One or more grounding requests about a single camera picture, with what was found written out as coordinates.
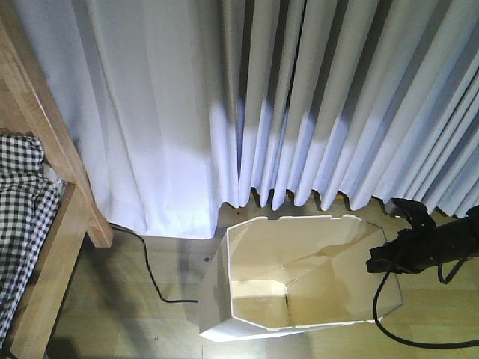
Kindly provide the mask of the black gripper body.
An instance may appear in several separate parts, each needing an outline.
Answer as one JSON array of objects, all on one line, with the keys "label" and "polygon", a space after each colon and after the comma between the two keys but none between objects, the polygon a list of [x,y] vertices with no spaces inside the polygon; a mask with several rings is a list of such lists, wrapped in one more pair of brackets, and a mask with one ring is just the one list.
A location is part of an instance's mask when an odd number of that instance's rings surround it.
[{"label": "black gripper body", "polygon": [[419,254],[418,245],[421,235],[427,230],[436,227],[436,222],[427,213],[426,207],[401,208],[396,207],[391,213],[393,216],[406,219],[410,228],[402,229],[397,233],[397,238],[386,242],[383,246],[370,249],[370,259],[366,261],[369,273],[386,273],[391,271],[396,274],[418,274],[420,260],[414,259],[414,254]]}]

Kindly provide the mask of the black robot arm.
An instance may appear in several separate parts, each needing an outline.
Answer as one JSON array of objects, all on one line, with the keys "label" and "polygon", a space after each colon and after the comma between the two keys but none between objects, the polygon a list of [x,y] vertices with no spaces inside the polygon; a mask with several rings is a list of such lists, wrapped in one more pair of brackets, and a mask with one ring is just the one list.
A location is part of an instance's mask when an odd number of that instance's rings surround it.
[{"label": "black robot arm", "polygon": [[411,227],[400,230],[395,240],[370,249],[368,272],[419,274],[429,267],[478,255],[477,206],[469,209],[466,217],[439,226],[420,202],[395,198],[392,203]]}]

